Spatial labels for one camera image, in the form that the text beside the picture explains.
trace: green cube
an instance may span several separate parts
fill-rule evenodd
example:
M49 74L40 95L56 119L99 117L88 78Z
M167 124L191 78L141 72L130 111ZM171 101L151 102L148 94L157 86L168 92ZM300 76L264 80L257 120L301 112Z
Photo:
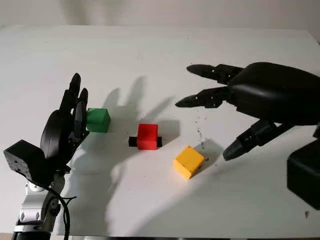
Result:
M110 115L105 108L89 108L86 113L86 128L89 132L106 133L110 124Z

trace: red cube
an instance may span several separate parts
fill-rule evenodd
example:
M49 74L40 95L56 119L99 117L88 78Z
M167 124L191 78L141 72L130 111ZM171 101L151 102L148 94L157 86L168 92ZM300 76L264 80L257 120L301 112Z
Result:
M137 147L143 150L156 150L158 139L158 125L157 124L139 124Z

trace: table surface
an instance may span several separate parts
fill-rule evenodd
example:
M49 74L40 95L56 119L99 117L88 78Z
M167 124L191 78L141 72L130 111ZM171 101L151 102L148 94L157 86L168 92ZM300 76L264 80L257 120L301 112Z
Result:
M301 30L3 26L0 149L20 139L39 146L49 114L78 72L88 107L107 108L111 124L106 134L91 133L70 163L62 195L77 196L69 204L72 234L318 237L320 211L286 187L287 158L313 140L314 126L295 127L225 162L223 149L257 119L228 103L217 109L174 105L219 86L186 66L259 61L320 75L320 47ZM164 146L129 148L139 123L158 124ZM186 145L209 158L190 180L172 167ZM12 232L26 180L9 170L3 155L0 160L0 232ZM60 214L55 233L63 234L62 222Z

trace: white wall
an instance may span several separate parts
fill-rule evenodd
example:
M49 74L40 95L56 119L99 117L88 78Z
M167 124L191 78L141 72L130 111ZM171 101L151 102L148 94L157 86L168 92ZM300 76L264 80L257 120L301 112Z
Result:
M320 41L320 0L0 0L0 24L307 29Z

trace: black cable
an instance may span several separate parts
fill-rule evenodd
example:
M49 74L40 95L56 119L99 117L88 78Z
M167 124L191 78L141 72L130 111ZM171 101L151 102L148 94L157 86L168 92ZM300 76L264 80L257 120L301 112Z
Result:
M66 205L68 206L68 204L71 202L71 200L77 198L77 196L73 196L73 197L63 197L63 199L68 199L68 201L66 202ZM64 224L66 224L66 212L63 211L63 222Z
M42 184L39 184L34 181L30 181L30 182L33 183L34 185L37 185L40 188L43 188L43 189L47 190L48 192L52 193L61 202L61 204L63 206L63 210L64 210L63 217L65 216L63 240L68 240L69 234L70 234L70 213L69 213L68 205L66 204L64 198L59 193L57 193L55 190L53 190L52 188L50 188L46 185L42 185Z

